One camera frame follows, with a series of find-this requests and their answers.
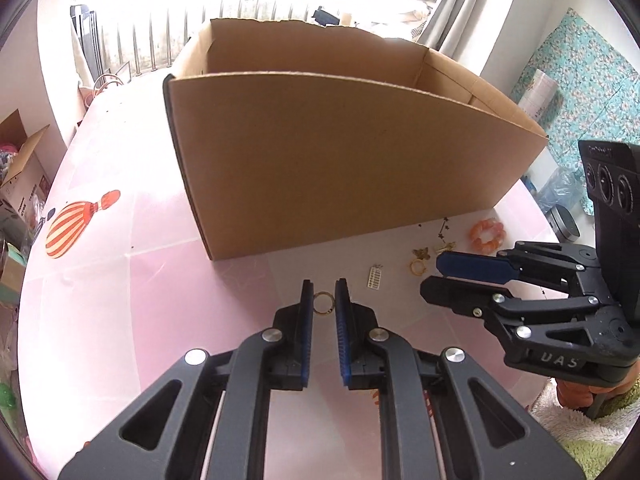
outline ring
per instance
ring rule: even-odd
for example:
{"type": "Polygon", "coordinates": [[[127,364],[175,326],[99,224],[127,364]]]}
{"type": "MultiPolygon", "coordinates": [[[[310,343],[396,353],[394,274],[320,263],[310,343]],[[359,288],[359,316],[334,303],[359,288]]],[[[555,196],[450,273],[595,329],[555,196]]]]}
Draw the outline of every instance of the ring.
{"type": "Polygon", "coordinates": [[[409,270],[411,271],[412,275],[418,276],[418,278],[420,278],[420,276],[427,272],[427,265],[424,263],[423,259],[416,258],[409,264],[409,270]],[[415,264],[420,264],[420,268],[416,269],[415,264]]]}
{"type": "Polygon", "coordinates": [[[316,292],[314,294],[314,312],[316,314],[318,314],[318,316],[328,316],[329,314],[331,314],[334,311],[335,308],[335,298],[334,295],[330,292],[325,292],[324,290],[322,292],[316,292]],[[326,312],[320,312],[319,310],[316,309],[316,298],[318,296],[328,296],[329,298],[331,298],[331,308],[329,310],[327,310],[326,312]]]}

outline table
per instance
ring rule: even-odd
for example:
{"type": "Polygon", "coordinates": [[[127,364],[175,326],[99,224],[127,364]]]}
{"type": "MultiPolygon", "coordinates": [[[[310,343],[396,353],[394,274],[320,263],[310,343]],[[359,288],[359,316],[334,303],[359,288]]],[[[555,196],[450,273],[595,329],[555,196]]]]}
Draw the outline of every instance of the table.
{"type": "MultiPolygon", "coordinates": [[[[59,258],[45,247],[57,217],[47,222],[22,289],[20,389],[34,453],[50,478],[185,352],[235,348],[268,327],[277,308],[296,303],[305,278],[316,292],[347,278],[353,300],[375,309],[381,326],[425,351],[462,347],[523,404],[542,389],[543,378],[503,364],[480,320],[426,304],[422,278],[408,269],[412,250],[430,246],[433,254],[441,231],[470,250],[466,232],[488,216],[505,224],[505,247],[556,241],[521,183],[495,211],[213,263],[184,191],[156,73],[95,100],[46,211],[60,215],[69,203],[96,202],[111,190],[120,191],[118,201],[97,211],[59,258]],[[367,288],[374,264],[383,266],[379,290],[367,288]]],[[[434,258],[428,266],[433,272],[434,258]]],[[[542,298],[538,287],[510,288],[542,298]]],[[[267,479],[380,478],[377,407],[372,392],[342,386],[333,316],[314,319],[309,388],[271,399],[267,479]]]]}

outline camera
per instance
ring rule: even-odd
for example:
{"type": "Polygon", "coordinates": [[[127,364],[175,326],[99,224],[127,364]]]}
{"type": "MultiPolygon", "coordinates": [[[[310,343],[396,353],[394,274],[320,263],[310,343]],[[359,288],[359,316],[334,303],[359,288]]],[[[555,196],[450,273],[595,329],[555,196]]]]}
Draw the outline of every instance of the camera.
{"type": "Polygon", "coordinates": [[[629,323],[640,321],[640,146],[580,140],[602,277],[629,323]]]}

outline gray curtain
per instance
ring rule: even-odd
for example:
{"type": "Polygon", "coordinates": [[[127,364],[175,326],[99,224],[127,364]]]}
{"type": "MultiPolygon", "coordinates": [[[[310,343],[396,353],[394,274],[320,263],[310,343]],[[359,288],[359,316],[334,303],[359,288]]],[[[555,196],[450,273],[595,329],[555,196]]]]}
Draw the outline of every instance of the gray curtain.
{"type": "Polygon", "coordinates": [[[452,57],[476,0],[441,0],[417,43],[452,57]]]}

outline orange striped balloon pattern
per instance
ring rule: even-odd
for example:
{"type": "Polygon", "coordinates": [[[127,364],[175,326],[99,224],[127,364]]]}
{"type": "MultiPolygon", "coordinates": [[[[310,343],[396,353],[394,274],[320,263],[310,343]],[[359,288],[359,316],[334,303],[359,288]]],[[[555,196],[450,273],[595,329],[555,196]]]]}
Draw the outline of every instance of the orange striped balloon pattern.
{"type": "Polygon", "coordinates": [[[72,202],[67,204],[49,227],[46,240],[47,254],[59,258],[65,254],[89,225],[97,211],[110,208],[120,198],[116,189],[105,193],[98,202],[72,202]]]}

